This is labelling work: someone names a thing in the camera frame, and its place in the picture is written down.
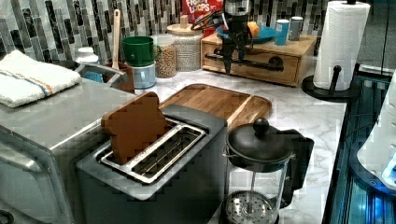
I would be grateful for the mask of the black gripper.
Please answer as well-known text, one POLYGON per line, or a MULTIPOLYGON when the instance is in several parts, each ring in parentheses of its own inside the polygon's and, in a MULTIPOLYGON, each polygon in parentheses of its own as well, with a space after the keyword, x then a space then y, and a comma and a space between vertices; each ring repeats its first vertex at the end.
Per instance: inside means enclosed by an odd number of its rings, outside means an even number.
POLYGON ((225 14, 224 30, 228 37, 222 38, 223 62, 225 74, 231 73, 232 55, 236 50, 239 60, 244 60, 245 53, 252 49, 253 42, 248 41, 252 37, 248 28, 248 15, 225 14))

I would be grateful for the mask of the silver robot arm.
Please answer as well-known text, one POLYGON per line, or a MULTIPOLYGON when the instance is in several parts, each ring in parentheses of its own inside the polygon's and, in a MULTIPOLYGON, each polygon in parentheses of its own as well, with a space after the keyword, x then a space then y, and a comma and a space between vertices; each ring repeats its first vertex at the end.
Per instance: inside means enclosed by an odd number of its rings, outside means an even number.
POLYGON ((225 72, 231 72, 233 52, 236 50, 238 59, 243 60, 245 53, 253 48, 252 33, 248 28, 250 0, 224 0, 223 32, 227 37, 222 38, 222 53, 225 72))

